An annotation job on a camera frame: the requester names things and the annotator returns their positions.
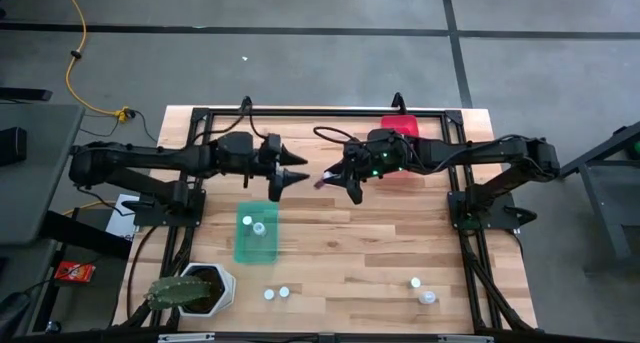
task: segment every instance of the cactus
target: cactus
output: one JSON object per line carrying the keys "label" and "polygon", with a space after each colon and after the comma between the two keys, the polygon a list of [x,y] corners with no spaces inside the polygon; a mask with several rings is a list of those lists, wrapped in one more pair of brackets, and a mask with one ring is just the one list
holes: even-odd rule
{"label": "cactus", "polygon": [[166,277],[153,282],[144,297],[149,301],[149,308],[161,310],[208,297],[210,286],[211,283],[198,277]]}

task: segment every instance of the white hexagonal pot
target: white hexagonal pot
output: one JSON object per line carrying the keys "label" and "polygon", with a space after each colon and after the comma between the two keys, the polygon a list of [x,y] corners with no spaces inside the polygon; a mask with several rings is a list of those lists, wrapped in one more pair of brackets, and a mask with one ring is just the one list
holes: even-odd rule
{"label": "white hexagonal pot", "polygon": [[218,313],[219,311],[230,306],[231,303],[233,303],[233,298],[236,293],[236,279],[231,274],[229,274],[229,272],[227,272],[222,267],[222,265],[208,264],[208,263],[189,263],[187,268],[185,268],[184,271],[182,271],[182,274],[180,274],[180,276],[184,277],[186,275],[194,275],[193,274],[194,272],[197,272],[201,269],[217,270],[218,272],[217,276],[219,276],[220,281],[224,286],[224,292],[222,293],[222,296],[220,296],[220,299],[218,299],[218,301],[211,308],[211,310],[209,310],[206,313],[200,313],[200,312],[196,313],[196,312],[190,311],[188,307],[184,307],[184,306],[178,307],[178,310],[180,310],[180,315],[183,317],[201,317],[201,318],[211,317],[214,314]]}

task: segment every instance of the wooden table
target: wooden table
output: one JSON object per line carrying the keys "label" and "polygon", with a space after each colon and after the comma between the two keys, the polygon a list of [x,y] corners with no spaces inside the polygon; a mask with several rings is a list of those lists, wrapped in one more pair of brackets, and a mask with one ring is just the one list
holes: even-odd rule
{"label": "wooden table", "polygon": [[[185,144],[193,107],[169,106],[159,144]],[[469,140],[494,138],[489,113],[462,110]],[[226,127],[235,117],[216,117],[214,128]],[[313,183],[324,169],[340,160],[342,147],[324,141],[313,126],[328,125],[366,138],[379,118],[365,117],[255,117],[261,132],[282,136],[287,148],[309,160],[294,170],[312,178],[286,188],[280,202],[279,258],[270,266],[247,266],[233,260],[238,202],[266,200],[267,182],[256,178],[249,189],[242,177],[215,177],[205,181],[207,202],[203,224],[197,228],[191,261],[220,263],[237,279],[235,302],[210,319],[181,318],[180,329],[191,331],[270,331],[341,333],[471,333],[471,314],[460,244],[451,228],[446,205],[450,182],[446,173],[406,174],[370,180],[362,185],[364,202],[353,205],[344,189]],[[442,138],[440,122],[419,118],[420,135]],[[248,120],[236,127],[250,131]],[[500,172],[499,165],[474,166],[477,182]],[[154,170],[151,175],[177,179],[177,172]],[[145,230],[136,235],[131,259]],[[143,247],[132,284],[133,309],[158,278],[166,241],[158,229]],[[529,324],[535,317],[518,244],[504,232],[487,231],[487,245],[497,286]],[[125,317],[125,282],[115,323]],[[410,289],[412,277],[422,288]],[[286,285],[288,299],[266,301],[266,288]],[[419,292],[431,290],[433,305],[418,303]],[[483,317],[488,322],[486,295],[479,288]]]}

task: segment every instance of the gray concrete floor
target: gray concrete floor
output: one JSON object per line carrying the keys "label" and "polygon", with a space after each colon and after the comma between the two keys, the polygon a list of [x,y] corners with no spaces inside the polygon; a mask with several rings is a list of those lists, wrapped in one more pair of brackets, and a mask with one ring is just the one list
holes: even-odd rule
{"label": "gray concrete floor", "polygon": [[[442,0],[78,0],[99,24],[446,29]],[[453,0],[460,29],[640,31],[640,0]],[[5,0],[12,21],[75,23],[68,0]],[[76,33],[0,31],[0,85],[64,85]],[[90,34],[74,72],[79,94],[107,109],[145,113],[157,135],[168,104],[386,106],[395,91],[420,107],[460,107],[451,47],[440,37]],[[490,110],[497,135],[546,136],[566,163],[640,116],[638,40],[462,39],[474,107]],[[113,122],[85,118],[108,132]],[[153,144],[140,122],[113,140]],[[78,143],[94,140],[80,133]],[[106,198],[115,188],[97,187]],[[516,200],[539,213],[523,230],[524,259],[541,328],[559,334],[640,340],[640,280],[587,279],[582,267],[608,254],[577,176],[534,183]],[[63,179],[57,210],[92,200]]]}

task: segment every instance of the white bottle cap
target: white bottle cap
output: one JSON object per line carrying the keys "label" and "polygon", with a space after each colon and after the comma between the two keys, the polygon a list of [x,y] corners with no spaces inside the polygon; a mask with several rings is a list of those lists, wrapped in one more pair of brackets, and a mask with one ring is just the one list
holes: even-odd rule
{"label": "white bottle cap", "polygon": [[266,291],[264,291],[264,299],[266,300],[272,300],[273,297],[275,297],[276,294],[273,291],[273,289],[267,289]]}
{"label": "white bottle cap", "polygon": [[282,287],[280,288],[280,297],[287,298],[289,296],[289,288]]}
{"label": "white bottle cap", "polygon": [[432,304],[436,302],[436,294],[431,291],[420,293],[418,300],[422,304]]}
{"label": "white bottle cap", "polygon": [[413,277],[411,278],[411,281],[409,281],[409,286],[411,288],[420,288],[421,285],[422,285],[422,282],[420,282],[420,278],[418,277]]}
{"label": "white bottle cap", "polygon": [[267,228],[265,228],[264,224],[262,224],[260,222],[256,222],[253,225],[253,233],[255,233],[257,235],[265,235],[265,234],[267,234]]}

